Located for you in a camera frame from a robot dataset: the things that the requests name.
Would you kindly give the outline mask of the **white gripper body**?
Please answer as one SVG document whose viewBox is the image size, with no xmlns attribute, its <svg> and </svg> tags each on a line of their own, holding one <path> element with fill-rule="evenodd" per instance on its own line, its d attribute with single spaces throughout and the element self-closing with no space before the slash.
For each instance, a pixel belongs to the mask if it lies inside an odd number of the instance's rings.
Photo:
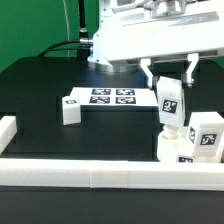
<svg viewBox="0 0 224 224">
<path fill-rule="evenodd" d="M 224 0 L 109 0 L 96 58 L 111 64 L 224 55 Z"/>
</svg>

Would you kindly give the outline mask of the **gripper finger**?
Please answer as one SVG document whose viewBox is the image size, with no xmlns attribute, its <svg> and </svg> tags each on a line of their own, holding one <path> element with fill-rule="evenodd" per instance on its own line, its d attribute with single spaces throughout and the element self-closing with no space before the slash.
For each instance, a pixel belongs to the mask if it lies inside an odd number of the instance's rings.
<svg viewBox="0 0 224 224">
<path fill-rule="evenodd" d="M 191 88 L 194 83 L 193 73 L 199 61 L 199 54 L 198 53 L 189 54 L 187 56 L 187 61 L 188 61 L 188 67 L 181 76 L 182 86 L 184 88 Z"/>
<path fill-rule="evenodd" d="M 140 60 L 140 66 L 147 76 L 148 87 L 150 89 L 153 89 L 153 74 L 152 74 L 151 70 L 149 69 L 150 65 L 151 65 L 150 59 L 141 59 Z"/>
</svg>

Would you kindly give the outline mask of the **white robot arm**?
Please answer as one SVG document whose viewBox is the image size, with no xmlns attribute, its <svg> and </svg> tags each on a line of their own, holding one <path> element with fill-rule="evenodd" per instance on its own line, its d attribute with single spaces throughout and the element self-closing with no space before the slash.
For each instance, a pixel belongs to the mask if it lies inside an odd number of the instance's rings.
<svg viewBox="0 0 224 224">
<path fill-rule="evenodd" d="M 99 0 L 99 8 L 94 68 L 140 65 L 154 86 L 151 64 L 186 60 L 182 83 L 190 87 L 200 59 L 224 56 L 224 0 Z"/>
</svg>

